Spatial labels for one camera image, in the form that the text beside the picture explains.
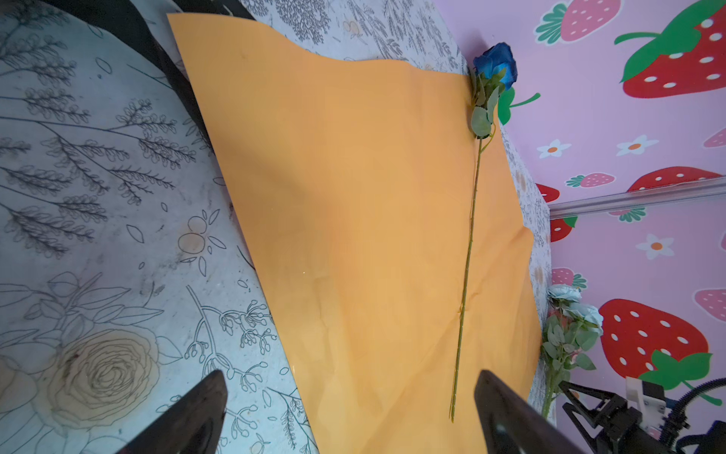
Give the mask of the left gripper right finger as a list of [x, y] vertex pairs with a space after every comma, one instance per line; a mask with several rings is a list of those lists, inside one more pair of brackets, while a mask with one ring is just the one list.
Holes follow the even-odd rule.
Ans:
[[474, 391], [488, 453], [582, 453], [492, 371]]

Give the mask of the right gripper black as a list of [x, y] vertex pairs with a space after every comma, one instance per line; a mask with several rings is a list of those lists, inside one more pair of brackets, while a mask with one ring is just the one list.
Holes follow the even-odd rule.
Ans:
[[682, 436], [689, 428], [688, 406], [697, 398], [723, 388], [718, 378], [701, 384], [678, 400], [665, 397], [664, 388], [631, 378], [625, 397], [605, 390], [561, 381], [563, 410], [594, 453], [723, 453], [725, 423], [714, 421], [703, 434]]

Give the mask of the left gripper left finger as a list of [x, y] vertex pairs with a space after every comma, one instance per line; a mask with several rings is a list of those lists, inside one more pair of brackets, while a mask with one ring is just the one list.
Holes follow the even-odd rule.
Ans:
[[118, 454], [215, 453], [226, 414], [228, 390], [215, 370], [138, 434]]

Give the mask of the blue fake rose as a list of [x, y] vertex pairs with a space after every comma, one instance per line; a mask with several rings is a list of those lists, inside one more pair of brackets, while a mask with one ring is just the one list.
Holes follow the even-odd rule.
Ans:
[[469, 277], [474, 248], [474, 235], [476, 227], [476, 203], [478, 202], [478, 182], [480, 176], [482, 154], [493, 141], [498, 122], [497, 105], [501, 96], [512, 88], [517, 81], [518, 71], [512, 49], [506, 43], [498, 43], [477, 56], [469, 71], [472, 83], [472, 109], [469, 115], [469, 127], [476, 138], [476, 158], [474, 183], [470, 202], [468, 221], [468, 239], [466, 258], [463, 272], [461, 303], [459, 304], [459, 330], [457, 338], [457, 351], [453, 372], [452, 393], [449, 404], [448, 419], [455, 421], [458, 391], [459, 371], [461, 370], [461, 355], [465, 326], [465, 312], [468, 301]]

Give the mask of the orange wrapping paper sheet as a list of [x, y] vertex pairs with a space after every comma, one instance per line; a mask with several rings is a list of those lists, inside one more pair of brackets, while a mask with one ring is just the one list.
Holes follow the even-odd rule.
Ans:
[[541, 326], [533, 235], [502, 141], [469, 129], [469, 79], [169, 22], [319, 450], [484, 452], [479, 373], [527, 397]]

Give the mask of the white fake rose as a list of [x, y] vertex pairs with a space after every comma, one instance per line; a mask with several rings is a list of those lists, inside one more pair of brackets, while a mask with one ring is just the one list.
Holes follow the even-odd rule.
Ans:
[[575, 369], [596, 370], [587, 352], [603, 334], [603, 316], [582, 302], [582, 292], [556, 284], [548, 288], [548, 317], [544, 323], [542, 357], [546, 363], [546, 391], [542, 416], [548, 418], [560, 385]]

